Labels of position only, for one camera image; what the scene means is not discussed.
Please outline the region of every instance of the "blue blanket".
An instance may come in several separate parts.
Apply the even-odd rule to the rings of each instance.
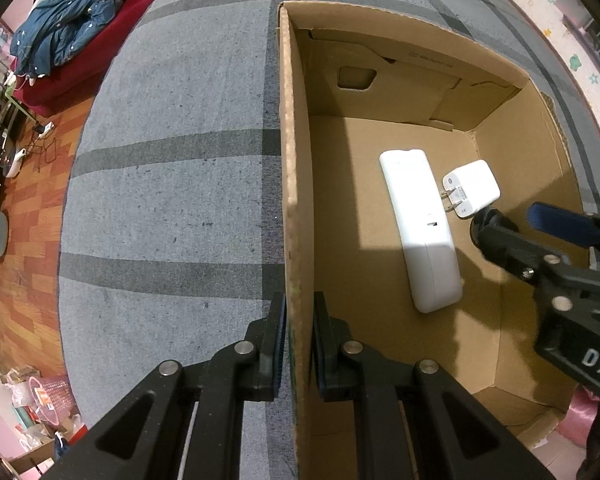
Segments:
[[[118,12],[122,0],[42,0],[18,28],[11,55],[15,73],[49,75],[80,52]]]

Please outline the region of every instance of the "silver screw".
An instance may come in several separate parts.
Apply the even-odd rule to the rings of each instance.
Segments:
[[[160,372],[160,375],[173,375],[178,371],[178,366],[176,361],[163,361],[160,363],[160,366],[158,366],[158,371]]]
[[[567,312],[573,308],[573,301],[566,296],[556,296],[551,300],[551,304],[555,310],[560,310],[561,312]]]
[[[438,371],[438,363],[433,359],[423,359],[418,365],[420,371],[424,374],[434,374]]]
[[[254,348],[255,346],[251,341],[238,341],[234,346],[235,352],[240,355],[250,354]]]
[[[559,264],[561,261],[560,257],[556,256],[555,254],[546,254],[544,256],[544,260],[551,265]]]
[[[349,355],[355,355],[362,352],[363,346],[358,341],[347,341],[342,345],[342,349]]]

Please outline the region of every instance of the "plaid fabric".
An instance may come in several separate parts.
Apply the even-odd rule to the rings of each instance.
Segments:
[[[283,289],[280,1],[156,0],[102,84],[67,193],[59,287],[89,425],[161,360],[240,339]],[[595,122],[508,0],[328,1],[417,16],[525,68],[555,102],[585,210],[600,211]],[[241,478],[296,475],[288,362],[280,398],[245,406],[243,433]]]

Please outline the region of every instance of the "open cardboard box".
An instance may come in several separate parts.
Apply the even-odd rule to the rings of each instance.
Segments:
[[[483,158],[494,204],[520,231],[544,201],[582,211],[560,128],[528,74],[463,36],[385,10],[331,2],[280,7],[280,89],[288,326],[301,478],[355,478],[350,402],[322,402],[310,377],[314,290],[355,339],[386,357],[435,359],[526,446],[558,423],[574,383],[533,350],[531,286],[482,257],[469,220],[448,222],[463,280],[459,303],[421,314],[379,155],[424,150],[436,181]]]

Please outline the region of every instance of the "pink basket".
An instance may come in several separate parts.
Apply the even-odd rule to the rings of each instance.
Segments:
[[[38,415],[53,426],[59,426],[60,420],[68,417],[76,407],[66,375],[30,377],[29,388],[38,406]]]

